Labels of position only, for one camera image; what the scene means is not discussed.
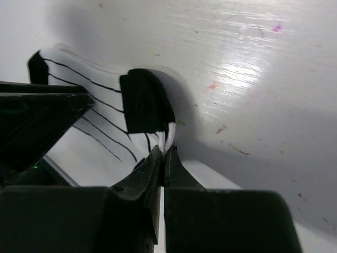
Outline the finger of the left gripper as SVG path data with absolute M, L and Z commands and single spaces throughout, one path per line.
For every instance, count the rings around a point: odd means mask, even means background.
M 93 105 L 81 86 L 1 82 L 1 173 L 38 163 Z

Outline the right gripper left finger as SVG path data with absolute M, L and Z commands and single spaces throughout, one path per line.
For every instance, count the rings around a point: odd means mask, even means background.
M 1 252 L 153 252 L 162 153 L 111 187 L 1 190 Z

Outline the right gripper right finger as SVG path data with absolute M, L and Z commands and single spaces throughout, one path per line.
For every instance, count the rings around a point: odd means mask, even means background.
M 301 252 L 291 213 L 276 192 L 207 189 L 166 154 L 164 220 L 167 252 Z

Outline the white black striped sock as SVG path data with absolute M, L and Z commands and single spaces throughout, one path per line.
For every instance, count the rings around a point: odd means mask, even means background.
M 27 62 L 33 84 L 81 86 L 94 105 L 48 157 L 75 186 L 110 187 L 173 144 L 175 116 L 163 84 L 147 69 L 107 69 L 63 48 L 38 50 Z

